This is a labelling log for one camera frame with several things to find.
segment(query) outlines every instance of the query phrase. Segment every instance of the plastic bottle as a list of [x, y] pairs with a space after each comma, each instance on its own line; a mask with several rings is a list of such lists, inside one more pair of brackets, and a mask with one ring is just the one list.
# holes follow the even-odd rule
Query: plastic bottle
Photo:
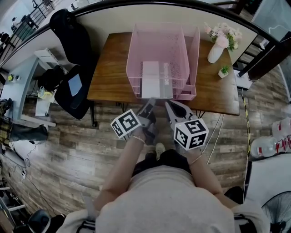
[[287, 135], [284, 139], [284, 144], [285, 144], [285, 152], [291, 152], [291, 135]]
[[251, 144], [251, 155], [254, 158], [270, 157], [283, 151], [284, 147], [281, 144], [277, 143], [277, 139], [274, 137], [257, 138]]
[[274, 122], [272, 124], [272, 135], [277, 141], [286, 138], [287, 135], [291, 135], [291, 118], [286, 117], [281, 121]]

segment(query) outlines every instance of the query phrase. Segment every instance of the black shorts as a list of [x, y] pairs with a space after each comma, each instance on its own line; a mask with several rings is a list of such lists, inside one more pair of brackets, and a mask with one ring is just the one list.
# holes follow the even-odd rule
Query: black shorts
[[180, 155], [175, 150], [167, 150], [161, 154], [160, 159], [156, 160], [156, 152], [149, 152], [145, 155], [145, 159], [135, 166], [132, 176], [145, 171], [146, 169], [166, 165], [169, 167], [180, 168], [191, 173], [186, 157]]

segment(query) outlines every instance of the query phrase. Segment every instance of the pink wire basket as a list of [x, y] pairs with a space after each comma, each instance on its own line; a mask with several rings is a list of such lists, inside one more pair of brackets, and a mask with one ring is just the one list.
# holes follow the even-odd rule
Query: pink wire basket
[[198, 29], [195, 30], [189, 55], [187, 55], [181, 25], [136, 23], [126, 66], [127, 76], [135, 96], [146, 98], [144, 97], [146, 84], [152, 83], [147, 89], [148, 95], [151, 95], [151, 91], [159, 89], [157, 86], [160, 84], [170, 83], [171, 85], [167, 87], [170, 88], [170, 96], [158, 98], [192, 100], [196, 96], [198, 54]]

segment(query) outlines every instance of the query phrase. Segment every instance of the electric fan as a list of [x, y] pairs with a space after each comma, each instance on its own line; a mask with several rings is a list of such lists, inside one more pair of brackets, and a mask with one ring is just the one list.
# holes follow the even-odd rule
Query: electric fan
[[291, 191], [272, 197], [263, 207], [271, 222], [272, 233], [291, 233]]

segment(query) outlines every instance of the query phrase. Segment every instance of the person's hand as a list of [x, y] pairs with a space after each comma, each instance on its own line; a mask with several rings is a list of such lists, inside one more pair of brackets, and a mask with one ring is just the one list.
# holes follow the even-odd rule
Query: person's hand
[[139, 137], [141, 138], [142, 140], [146, 140], [146, 136], [144, 134], [144, 131], [143, 131], [143, 128], [141, 126], [137, 127], [133, 133], [132, 133], [133, 136], [136, 136], [136, 137]]

